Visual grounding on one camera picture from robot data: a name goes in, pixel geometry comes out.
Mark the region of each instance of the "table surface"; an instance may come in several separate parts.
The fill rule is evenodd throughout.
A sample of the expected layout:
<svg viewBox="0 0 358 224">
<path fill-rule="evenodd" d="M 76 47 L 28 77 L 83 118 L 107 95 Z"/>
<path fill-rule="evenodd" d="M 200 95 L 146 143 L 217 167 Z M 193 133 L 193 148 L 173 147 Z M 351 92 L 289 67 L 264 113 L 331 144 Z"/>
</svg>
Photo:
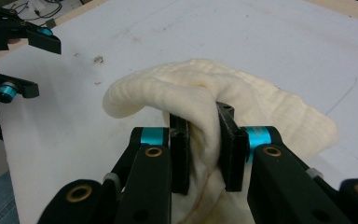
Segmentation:
<svg viewBox="0 0 358 224">
<path fill-rule="evenodd" d="M 120 77 L 208 58 L 298 94 L 337 123 L 339 141 L 308 164 L 334 188 L 358 177 L 358 19 L 297 0 L 107 1 L 53 29 L 62 55 L 22 46 L 0 72 L 39 84 L 40 96 L 0 105 L 21 223 L 36 223 L 57 191 L 101 181 L 136 126 L 164 126 L 147 108 L 126 119 L 102 109 Z M 103 62 L 94 62 L 95 58 Z"/>
</svg>

